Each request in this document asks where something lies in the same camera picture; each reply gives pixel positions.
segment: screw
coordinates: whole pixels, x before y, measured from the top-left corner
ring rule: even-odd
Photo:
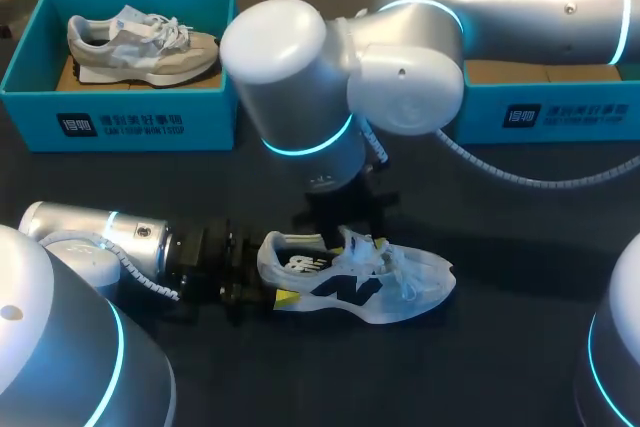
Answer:
[[[138,229],[138,235],[140,237],[149,237],[151,235],[151,229],[149,227],[140,227]]]

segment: cable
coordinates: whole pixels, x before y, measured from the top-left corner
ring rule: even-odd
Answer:
[[[109,239],[102,237],[94,232],[84,232],[81,230],[60,230],[47,235],[40,241],[40,245],[47,247],[48,245],[55,244],[56,242],[63,242],[65,240],[84,240],[90,242],[96,247],[103,248],[113,253],[127,271],[140,282],[147,289],[152,290],[160,295],[168,297],[171,300],[180,300],[179,294],[175,290],[171,290],[167,287],[162,287],[155,282],[149,280],[142,272],[140,272],[129,260],[124,250],[118,245],[111,242]]]
[[[581,177],[578,179],[570,180],[536,180],[529,179],[527,177],[521,177],[519,175],[510,174],[504,170],[498,169],[493,165],[487,164],[483,160],[480,160],[475,155],[471,154],[459,144],[456,144],[447,134],[438,130],[436,137],[441,140],[447,147],[453,150],[456,154],[462,157],[464,160],[472,163],[476,167],[484,170],[485,172],[498,177],[499,179],[506,180],[518,185],[524,185],[525,187],[533,187],[536,189],[576,189],[580,187],[589,187],[596,184],[607,182],[608,180],[620,177],[623,174],[635,169],[640,165],[640,155],[628,160],[627,162],[620,164],[612,169],[599,174],[590,175],[588,177]]]
[[[367,139],[367,141],[369,142],[369,145],[371,146],[373,151],[376,153],[376,156],[378,157],[378,160],[380,161],[380,163],[381,164],[386,163],[389,160],[389,156],[387,155],[387,152],[384,150],[384,147],[376,137],[376,134],[373,133],[373,130],[369,125],[369,122],[367,122],[367,119],[365,119],[364,116],[362,115],[356,115],[356,120],[358,121],[358,125],[360,126],[360,130],[362,131],[364,138]]]

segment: sneaker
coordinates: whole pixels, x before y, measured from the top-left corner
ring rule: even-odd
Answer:
[[[82,83],[140,80],[168,87],[191,81],[218,58],[212,35],[129,6],[109,20],[71,17],[67,40]]]
[[[387,241],[376,246],[369,236],[340,231],[340,254],[327,250],[320,235],[267,235],[258,252],[260,277],[299,293],[280,310],[333,307],[370,324],[387,324],[433,309],[456,285],[451,264],[438,255]]]

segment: teal shoe box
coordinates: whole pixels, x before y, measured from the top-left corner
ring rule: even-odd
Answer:
[[[221,38],[236,0],[40,0],[0,84],[0,100],[33,152],[231,150],[237,95],[219,88],[57,92],[73,15],[109,19],[130,5]]]
[[[640,140],[640,69],[472,61],[461,144]]]

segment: new balance sneaker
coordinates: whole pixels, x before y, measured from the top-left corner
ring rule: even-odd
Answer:
[[[456,279],[442,257],[341,228],[342,253],[326,249],[320,235],[271,232],[258,252],[258,271],[272,287],[299,296],[281,310],[339,308],[370,324],[423,314],[451,293]]]
[[[71,17],[67,40],[82,83],[140,80],[169,87],[206,72],[218,58],[212,35],[129,6],[108,20]]]

